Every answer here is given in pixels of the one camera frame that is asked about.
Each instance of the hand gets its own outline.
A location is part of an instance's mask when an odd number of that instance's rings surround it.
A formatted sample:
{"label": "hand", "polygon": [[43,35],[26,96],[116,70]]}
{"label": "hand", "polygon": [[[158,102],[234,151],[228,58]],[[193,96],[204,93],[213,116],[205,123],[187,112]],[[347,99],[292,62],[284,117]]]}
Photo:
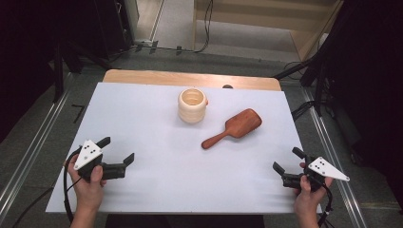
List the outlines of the hand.
{"label": "hand", "polygon": [[[78,171],[74,170],[74,163],[77,161],[77,158],[78,155],[72,157],[67,169],[72,182],[80,179]],[[92,227],[96,213],[104,197],[103,187],[106,184],[106,180],[102,180],[103,174],[102,166],[97,165],[92,170],[90,182],[82,179],[74,185],[74,191],[77,196],[77,208],[71,227]]]}
{"label": "hand", "polygon": [[[302,162],[299,166],[305,167],[305,163]],[[332,178],[325,178],[326,186],[332,184]],[[294,203],[294,211],[297,214],[300,227],[317,227],[317,206],[322,198],[326,195],[326,189],[323,187],[311,192],[311,183],[304,175],[300,180],[301,191],[295,189],[298,194],[296,202]]]}

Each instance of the table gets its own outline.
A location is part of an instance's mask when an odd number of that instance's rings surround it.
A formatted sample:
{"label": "table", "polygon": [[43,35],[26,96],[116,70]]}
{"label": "table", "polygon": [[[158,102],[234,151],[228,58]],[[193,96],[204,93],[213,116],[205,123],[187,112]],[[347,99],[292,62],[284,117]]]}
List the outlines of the table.
{"label": "table", "polygon": [[[204,20],[210,3],[210,0],[194,1],[193,44],[196,21]],[[342,3],[342,0],[216,0],[211,21],[289,29],[303,61],[314,51],[322,35],[330,31]]]}
{"label": "table", "polygon": [[[182,122],[176,112],[179,93],[190,86],[209,98],[206,116],[196,124]],[[70,151],[88,137],[110,136],[103,162],[122,162],[136,153],[125,178],[108,182],[101,212],[293,213],[295,195],[272,168],[278,162],[287,172],[301,172],[301,160],[291,152],[300,141],[279,89],[278,81],[268,78],[110,70],[94,91]],[[240,140],[224,139],[202,150],[202,139],[220,133],[245,107],[254,108],[263,124]],[[64,212],[62,189],[61,173],[47,212]],[[69,197],[75,208],[72,191]]]}

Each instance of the wooden hairbrush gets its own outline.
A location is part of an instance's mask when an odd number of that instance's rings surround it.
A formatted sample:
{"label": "wooden hairbrush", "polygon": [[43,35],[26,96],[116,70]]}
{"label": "wooden hairbrush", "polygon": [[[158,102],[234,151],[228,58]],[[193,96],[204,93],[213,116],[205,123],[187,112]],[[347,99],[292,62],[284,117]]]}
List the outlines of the wooden hairbrush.
{"label": "wooden hairbrush", "polygon": [[225,122],[225,130],[201,143],[203,149],[208,149],[225,136],[241,138],[261,125],[261,118],[251,108],[247,108]]}

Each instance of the white board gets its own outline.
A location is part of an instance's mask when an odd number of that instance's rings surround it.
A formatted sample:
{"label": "white board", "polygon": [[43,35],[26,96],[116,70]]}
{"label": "white board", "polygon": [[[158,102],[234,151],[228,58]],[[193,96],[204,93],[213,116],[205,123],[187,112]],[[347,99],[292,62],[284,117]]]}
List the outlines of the white board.
{"label": "white board", "polygon": [[[108,181],[100,211],[293,213],[296,196],[272,168],[277,162],[288,173],[302,172],[301,159],[292,153],[301,145],[284,93],[199,87],[209,101],[206,115],[188,124],[177,114],[178,95],[186,88],[97,85],[70,152],[85,140],[110,137],[103,162],[121,163],[136,154],[124,179]],[[259,128],[242,139],[226,137],[208,150],[201,148],[202,141],[221,133],[225,121],[246,108],[262,118]],[[47,212],[65,212],[62,173]],[[69,198],[74,210],[74,191]]]}

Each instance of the white bracket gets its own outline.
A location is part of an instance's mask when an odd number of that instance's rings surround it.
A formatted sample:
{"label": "white bracket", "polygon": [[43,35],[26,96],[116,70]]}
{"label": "white bracket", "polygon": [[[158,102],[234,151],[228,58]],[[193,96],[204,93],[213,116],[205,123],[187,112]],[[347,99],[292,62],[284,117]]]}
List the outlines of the white bracket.
{"label": "white bracket", "polygon": [[102,149],[95,144],[95,142],[91,140],[85,141],[81,148],[77,162],[75,162],[74,170],[81,169],[84,165],[98,158],[100,155],[102,155]]}
{"label": "white bracket", "polygon": [[320,174],[323,177],[334,178],[342,181],[349,181],[350,178],[324,160],[322,157],[317,158],[315,161],[308,165],[309,169]]}

